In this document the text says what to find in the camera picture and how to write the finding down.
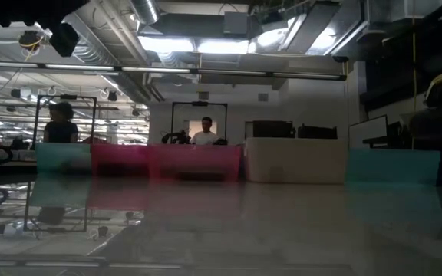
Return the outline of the silver air duct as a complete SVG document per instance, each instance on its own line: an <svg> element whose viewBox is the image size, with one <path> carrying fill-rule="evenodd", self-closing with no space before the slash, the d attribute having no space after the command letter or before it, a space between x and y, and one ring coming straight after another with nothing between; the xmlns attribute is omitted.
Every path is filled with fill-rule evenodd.
<svg viewBox="0 0 442 276"><path fill-rule="evenodd" d="M155 0L129 0L134 14L143 25L155 24L160 18L160 8Z"/></svg>

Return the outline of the large pink plastic bin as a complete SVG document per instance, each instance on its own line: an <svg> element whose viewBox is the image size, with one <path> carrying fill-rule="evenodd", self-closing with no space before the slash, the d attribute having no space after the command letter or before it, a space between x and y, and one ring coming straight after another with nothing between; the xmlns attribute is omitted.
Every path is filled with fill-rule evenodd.
<svg viewBox="0 0 442 276"><path fill-rule="evenodd" d="M147 147L151 179L235 182L239 176L240 146L154 144Z"/></svg>

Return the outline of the black monitor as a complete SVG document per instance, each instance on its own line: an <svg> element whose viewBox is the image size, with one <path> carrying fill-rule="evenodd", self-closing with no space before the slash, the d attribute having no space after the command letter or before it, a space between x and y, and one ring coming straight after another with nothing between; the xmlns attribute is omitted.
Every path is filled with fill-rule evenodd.
<svg viewBox="0 0 442 276"><path fill-rule="evenodd" d="M337 128L327 128L319 126L306 126L302 124L297 130L297 137L302 139L327 139L336 140L338 138Z"/></svg>
<svg viewBox="0 0 442 276"><path fill-rule="evenodd" d="M294 138L292 121L258 120L252 122L253 137Z"/></svg>

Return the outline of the long ribbed silver duct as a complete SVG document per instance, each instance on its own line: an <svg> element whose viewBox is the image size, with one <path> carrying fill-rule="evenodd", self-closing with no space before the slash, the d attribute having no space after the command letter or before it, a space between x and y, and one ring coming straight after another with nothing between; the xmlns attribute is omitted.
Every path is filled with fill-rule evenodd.
<svg viewBox="0 0 442 276"><path fill-rule="evenodd" d="M71 13L66 16L65 21L78 33L78 44L73 52L78 60L92 65L120 65L119 60L112 55L110 50L78 15Z"/></svg>

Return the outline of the long ceiling pipe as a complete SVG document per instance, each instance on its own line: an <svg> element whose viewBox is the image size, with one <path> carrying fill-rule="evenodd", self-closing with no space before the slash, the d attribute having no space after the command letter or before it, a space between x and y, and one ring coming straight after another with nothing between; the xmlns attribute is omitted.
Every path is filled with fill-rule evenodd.
<svg viewBox="0 0 442 276"><path fill-rule="evenodd" d="M155 73L155 74L195 74L195 75L226 75L236 77L264 77L285 78L319 81L346 81L347 76L342 74L320 74L312 72L279 72L279 71L243 71L222 70L206 68L181 68L181 67L124 67L105 65L77 65L77 64L44 64L29 62L0 61L0 68L35 69L48 71L79 71L92 72L95 74L118 74L118 73Z"/></svg>

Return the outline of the black gantry frame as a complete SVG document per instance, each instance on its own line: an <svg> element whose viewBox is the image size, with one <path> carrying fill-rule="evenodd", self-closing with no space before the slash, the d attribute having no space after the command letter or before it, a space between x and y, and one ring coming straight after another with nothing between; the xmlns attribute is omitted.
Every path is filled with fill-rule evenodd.
<svg viewBox="0 0 442 276"><path fill-rule="evenodd" d="M34 129L32 134L32 146L36 147L37 143L37 134L38 134L38 123L39 123L39 116L40 116L40 110L42 107L48 106L51 101L54 98L59 98L60 100L70 100L70 101L77 101L77 100L83 100L85 103L87 103L88 100L91 100L93 102L93 106L91 108L92 115L90 117L90 136L89 136L89 144L94 143L94 134L95 134L95 123L96 123L96 111L97 111L97 98L96 97L86 97L81 95L73 95L73 94L61 94L61 95L47 95L47 94L39 94L36 99L35 104L35 118L34 118Z"/></svg>
<svg viewBox="0 0 442 276"><path fill-rule="evenodd" d="M209 103L207 101L173 102L171 110L170 132L185 130L190 137L202 130L201 120L210 117L213 120L211 131L219 139L213 145L227 145L227 103Z"/></svg>

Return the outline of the person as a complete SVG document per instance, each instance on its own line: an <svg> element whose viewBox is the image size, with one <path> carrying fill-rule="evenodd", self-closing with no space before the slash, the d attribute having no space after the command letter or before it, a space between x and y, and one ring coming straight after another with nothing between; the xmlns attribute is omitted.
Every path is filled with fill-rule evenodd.
<svg viewBox="0 0 442 276"><path fill-rule="evenodd" d="M49 106L51 121L45 125L45 143L76 143L78 127L71 120L74 117L72 106L68 102L60 102Z"/></svg>
<svg viewBox="0 0 442 276"><path fill-rule="evenodd" d="M195 133L190 139L191 144L213 145L219 137L211 131L213 120L210 117L203 117L201 120L202 130Z"/></svg>

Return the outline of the white board panel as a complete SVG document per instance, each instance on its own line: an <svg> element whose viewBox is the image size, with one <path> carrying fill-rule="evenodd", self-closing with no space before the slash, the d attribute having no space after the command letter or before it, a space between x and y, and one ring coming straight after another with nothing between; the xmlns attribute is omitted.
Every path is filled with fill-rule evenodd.
<svg viewBox="0 0 442 276"><path fill-rule="evenodd" d="M351 149L368 148L365 140L387 136L388 117L386 115L352 124L348 128L348 143Z"/></svg>

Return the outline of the white plastic bin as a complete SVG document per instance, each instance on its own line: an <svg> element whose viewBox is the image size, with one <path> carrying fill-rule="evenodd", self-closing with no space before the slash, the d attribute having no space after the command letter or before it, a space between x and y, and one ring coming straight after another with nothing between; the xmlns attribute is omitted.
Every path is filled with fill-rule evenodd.
<svg viewBox="0 0 442 276"><path fill-rule="evenodd" d="M244 155L250 182L342 184L348 145L344 140L252 137Z"/></svg>

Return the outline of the small red plastic bin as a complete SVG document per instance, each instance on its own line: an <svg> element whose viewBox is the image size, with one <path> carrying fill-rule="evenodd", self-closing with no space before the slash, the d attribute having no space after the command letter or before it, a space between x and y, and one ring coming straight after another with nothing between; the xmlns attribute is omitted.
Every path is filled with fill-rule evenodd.
<svg viewBox="0 0 442 276"><path fill-rule="evenodd" d="M147 150L141 145L93 144L92 175L148 177Z"/></svg>

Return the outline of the small teal plastic bin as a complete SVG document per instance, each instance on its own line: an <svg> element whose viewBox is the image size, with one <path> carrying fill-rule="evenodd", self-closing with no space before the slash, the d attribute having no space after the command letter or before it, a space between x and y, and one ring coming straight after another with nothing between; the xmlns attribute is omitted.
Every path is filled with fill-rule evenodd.
<svg viewBox="0 0 442 276"><path fill-rule="evenodd" d="M38 173L91 173L91 146L86 143L38 143L35 156Z"/></svg>

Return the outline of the ceiling light panel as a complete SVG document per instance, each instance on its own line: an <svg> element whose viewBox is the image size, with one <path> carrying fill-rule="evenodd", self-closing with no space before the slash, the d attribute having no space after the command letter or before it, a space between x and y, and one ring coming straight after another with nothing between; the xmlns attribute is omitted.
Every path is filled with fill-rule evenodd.
<svg viewBox="0 0 442 276"><path fill-rule="evenodd" d="M148 51L155 51L157 53L168 52L193 52L193 42L187 38L153 38L153 37L138 37L142 47Z"/></svg>
<svg viewBox="0 0 442 276"><path fill-rule="evenodd" d="M202 54L246 54L249 41L202 41L197 51Z"/></svg>

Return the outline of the grey ceiling box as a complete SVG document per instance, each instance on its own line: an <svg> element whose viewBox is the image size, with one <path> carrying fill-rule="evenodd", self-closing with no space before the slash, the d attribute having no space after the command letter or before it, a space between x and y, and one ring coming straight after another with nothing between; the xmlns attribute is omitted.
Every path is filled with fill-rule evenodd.
<svg viewBox="0 0 442 276"><path fill-rule="evenodd" d="M226 11L224 13L223 33L225 35L245 35L248 31L249 16L246 13Z"/></svg>

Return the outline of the large teal plastic bin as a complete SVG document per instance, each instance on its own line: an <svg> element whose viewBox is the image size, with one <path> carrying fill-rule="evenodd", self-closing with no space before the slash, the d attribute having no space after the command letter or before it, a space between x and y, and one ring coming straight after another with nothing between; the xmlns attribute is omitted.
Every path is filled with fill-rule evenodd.
<svg viewBox="0 0 442 276"><path fill-rule="evenodd" d="M352 149L346 182L396 182L434 185L438 151L412 149Z"/></svg>

